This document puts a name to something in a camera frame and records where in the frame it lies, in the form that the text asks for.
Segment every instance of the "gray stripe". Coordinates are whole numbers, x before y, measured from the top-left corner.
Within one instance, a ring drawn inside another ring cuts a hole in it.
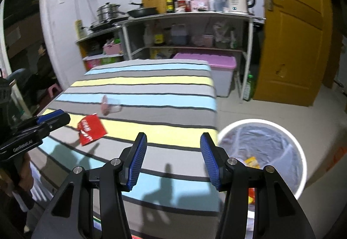
[[[51,132],[50,136],[81,152],[106,160],[119,157],[124,148],[132,145],[131,143],[101,138],[88,145],[81,146],[78,132],[68,127],[57,129]],[[201,152],[153,146],[147,147],[146,156],[142,164],[143,169],[165,173],[167,164],[172,165],[172,174],[208,177]]]
[[[35,166],[41,171],[42,174],[46,175],[49,180],[55,184],[55,186],[59,187],[63,183],[68,175],[65,170],[63,170],[52,159],[48,158],[46,154],[37,148],[30,150],[28,153]]]
[[[159,191],[148,195],[158,201],[170,201],[170,194]],[[131,230],[164,239],[214,238],[218,217],[176,214],[159,211],[124,201]]]
[[[49,108],[54,110],[62,109],[66,112],[81,114],[83,116],[97,113],[100,118],[103,118],[100,104],[54,101],[49,105]],[[164,123],[174,126],[216,127],[216,116],[214,111],[204,109],[122,107],[120,112],[109,114],[106,118],[140,123]]]
[[[146,93],[172,93],[172,94],[190,94],[207,95],[215,97],[214,87],[210,85],[196,84],[148,84],[148,85],[98,85],[98,86],[80,86],[69,87],[64,93],[128,93],[128,94],[146,94]]]
[[[117,71],[114,73],[90,74],[83,76],[80,80],[92,80],[114,77],[150,77],[150,76],[206,76],[211,77],[211,72],[197,69],[168,69],[157,71]]]
[[[103,69],[103,68],[115,68],[115,67],[126,67],[126,66],[138,66],[142,64],[161,64],[161,63],[195,63],[195,64],[207,64],[206,61],[198,60],[185,60],[185,59],[167,59],[167,60],[131,60],[123,61],[119,63],[110,63],[102,66],[97,66],[93,69]]]

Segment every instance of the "striped mattress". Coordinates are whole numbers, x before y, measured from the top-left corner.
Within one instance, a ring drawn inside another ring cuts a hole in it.
[[[62,109],[71,122],[30,151],[45,185],[54,193],[77,165],[101,167],[132,145],[138,132],[148,148],[131,192],[123,192],[129,227],[141,238],[214,238],[220,211],[200,152],[200,136],[216,143],[216,95],[210,67],[195,60],[133,60],[88,71],[51,102],[44,114]],[[102,96],[122,110],[104,117]],[[79,144],[77,123],[97,113],[107,135]],[[100,226],[98,190],[94,220]]]

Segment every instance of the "yellow door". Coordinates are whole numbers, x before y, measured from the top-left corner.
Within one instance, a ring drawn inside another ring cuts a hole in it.
[[[265,40],[254,99],[312,105],[327,63],[330,0],[265,0]]]

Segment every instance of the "metal screw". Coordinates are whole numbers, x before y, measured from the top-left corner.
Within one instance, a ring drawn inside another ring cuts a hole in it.
[[[266,166],[265,170],[267,172],[273,173],[275,171],[275,168],[273,166]]]
[[[82,170],[83,170],[82,166],[76,166],[76,167],[74,168],[74,173],[78,174],[78,173],[80,173]]]
[[[111,160],[111,165],[118,166],[120,164],[120,159],[113,159]]]
[[[227,160],[227,162],[228,162],[228,164],[230,164],[230,165],[235,165],[235,164],[237,164],[237,159],[229,158],[229,159]]]

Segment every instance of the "frying pan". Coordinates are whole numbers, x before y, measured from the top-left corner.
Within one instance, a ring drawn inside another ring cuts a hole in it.
[[[141,4],[136,4],[136,3],[129,3],[129,5],[138,5],[140,6],[137,9],[128,11],[129,16],[132,16],[133,18],[140,18],[143,16],[153,16],[157,15],[158,11],[157,8],[144,8],[143,3]]]

